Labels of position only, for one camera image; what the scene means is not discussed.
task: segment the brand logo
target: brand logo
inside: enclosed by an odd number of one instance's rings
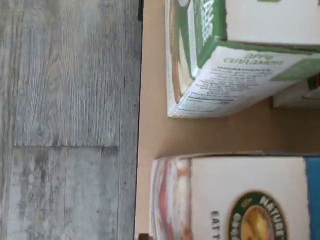
[[[251,191],[235,203],[229,217],[228,240],[288,240],[285,216],[267,193]]]

